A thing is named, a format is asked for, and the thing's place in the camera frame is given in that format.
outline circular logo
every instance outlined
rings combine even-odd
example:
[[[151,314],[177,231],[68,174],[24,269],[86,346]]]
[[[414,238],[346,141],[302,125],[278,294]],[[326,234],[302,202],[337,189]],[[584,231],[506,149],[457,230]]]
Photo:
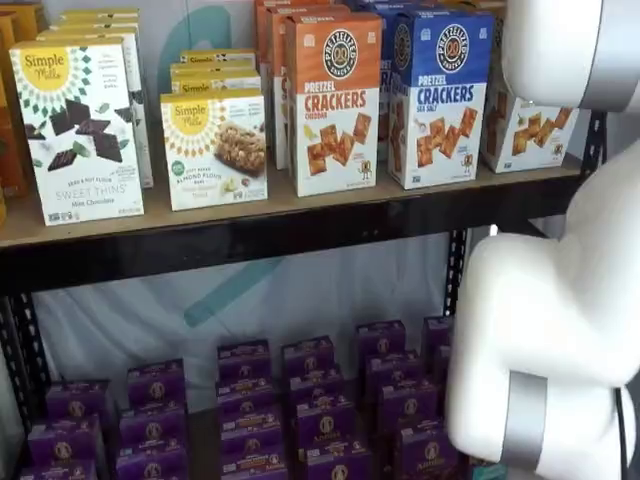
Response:
[[[324,68],[337,80],[351,75],[358,63],[358,44],[347,30],[335,30],[324,42]]]
[[[438,38],[437,58],[440,68],[455,73],[469,56],[469,35],[460,25],[449,25]]]
[[[404,23],[396,28],[396,34],[393,37],[393,55],[400,70],[407,68],[411,58],[411,34]]]

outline pretzelized crackers box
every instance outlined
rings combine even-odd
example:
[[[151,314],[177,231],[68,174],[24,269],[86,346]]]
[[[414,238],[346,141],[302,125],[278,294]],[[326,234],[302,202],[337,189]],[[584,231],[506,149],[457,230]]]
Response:
[[[396,18],[388,168],[405,189],[475,179],[492,28],[486,12]]]
[[[299,197],[376,184],[382,20],[286,22],[290,173]]]

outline shelf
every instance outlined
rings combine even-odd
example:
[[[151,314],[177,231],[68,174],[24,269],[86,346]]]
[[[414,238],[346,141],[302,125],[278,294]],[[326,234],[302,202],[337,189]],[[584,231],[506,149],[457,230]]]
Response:
[[[9,201],[0,227],[0,293],[31,292],[561,214],[580,165],[404,191],[386,172],[374,188],[297,198],[270,170],[269,199],[172,212],[168,186],[145,192],[145,215],[45,227],[37,194]]]

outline purple snack box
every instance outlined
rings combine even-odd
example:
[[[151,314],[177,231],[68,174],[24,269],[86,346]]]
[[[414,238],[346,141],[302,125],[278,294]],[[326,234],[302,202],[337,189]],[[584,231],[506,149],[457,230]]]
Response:
[[[220,413],[251,413],[276,403],[271,378],[250,378],[216,385]]]
[[[221,382],[271,377],[269,342],[254,340],[218,347],[218,375]]]
[[[299,377],[333,365],[335,365],[333,342],[327,335],[282,347],[282,368],[285,378]]]
[[[442,421],[423,421],[400,430],[395,455],[396,479],[436,474],[443,480],[458,478],[460,453],[451,445]]]
[[[53,467],[25,468],[20,480],[97,480],[96,466],[90,461],[59,463]]]
[[[182,359],[130,368],[127,373],[129,404],[132,408],[147,403],[186,403]]]
[[[282,443],[282,421],[277,407],[220,418],[220,451],[252,453]]]
[[[298,405],[308,399],[344,391],[344,377],[339,365],[326,370],[315,370],[302,377],[289,379],[289,405]]]
[[[289,470],[282,445],[265,447],[259,452],[223,455],[220,459],[220,480],[287,480]]]
[[[122,412],[120,439],[123,447],[164,438],[186,440],[184,405],[176,402],[150,403]]]
[[[177,438],[150,440],[121,449],[116,470],[119,480],[180,475],[188,471],[187,451]]]
[[[371,451],[360,438],[333,442],[304,452],[305,480],[373,478]]]
[[[391,433],[399,422],[436,420],[439,388],[426,378],[402,380],[380,388],[378,432]]]
[[[343,395],[329,395],[296,406],[298,448],[333,442],[356,433],[355,405]]]

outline cracker box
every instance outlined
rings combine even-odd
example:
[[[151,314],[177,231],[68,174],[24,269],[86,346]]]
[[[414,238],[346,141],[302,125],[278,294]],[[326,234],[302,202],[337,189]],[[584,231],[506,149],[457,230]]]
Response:
[[[220,452],[224,454],[251,453],[281,443],[282,422],[278,407],[220,418]]]
[[[286,22],[290,173],[299,197],[376,184],[381,28],[372,13]]]
[[[11,49],[46,225],[144,213],[121,38]]]
[[[269,342],[251,342],[218,347],[218,373],[221,381],[271,376]]]
[[[459,452],[451,445],[441,421],[424,421],[400,430],[396,437],[396,479],[458,478]]]
[[[287,168],[287,65],[285,21],[289,15],[300,13],[349,14],[346,5],[295,5],[267,9],[267,76],[265,88],[265,105],[267,106],[267,125],[269,129],[269,145],[278,170]]]
[[[301,480],[371,479],[373,459],[362,438],[333,442],[303,452]]]
[[[66,28],[47,30],[38,35],[38,40],[78,40],[81,38],[122,38],[124,65],[127,72],[127,88],[133,112],[135,147],[138,154],[138,166],[144,188],[153,187],[151,172],[151,151],[149,149],[148,119],[146,113],[146,95],[142,85],[142,73],[138,58],[139,45],[136,29],[133,27],[114,28]]]
[[[290,405],[297,405],[307,399],[316,400],[325,395],[341,394],[343,391],[344,377],[339,365],[289,379]]]
[[[54,467],[24,468],[20,480],[98,480],[93,461],[59,463]]]
[[[251,413],[277,401],[270,378],[250,378],[216,385],[220,413]]]
[[[193,82],[202,83],[199,77]],[[194,84],[187,79],[182,87]],[[174,211],[267,198],[259,89],[162,95],[160,102]],[[235,373],[246,372],[238,367]]]
[[[116,462],[119,480],[171,477],[187,472],[188,468],[187,451],[175,438],[123,448]]]
[[[282,445],[265,447],[258,452],[222,455],[220,479],[288,480],[289,470]]]
[[[149,403],[122,412],[120,439],[123,446],[167,438],[186,440],[184,405],[176,402]]]
[[[129,404],[141,407],[147,403],[186,403],[182,359],[130,368],[127,372]]]
[[[307,448],[356,433],[354,403],[344,395],[326,395],[296,405],[296,445]]]
[[[492,28],[486,12],[396,18],[388,168],[405,189],[475,179]]]
[[[29,433],[28,443],[34,465],[45,467],[70,460],[91,460],[100,478],[107,478],[98,415],[37,423]]]
[[[286,378],[306,375],[333,365],[333,342],[328,335],[282,347],[282,368]]]

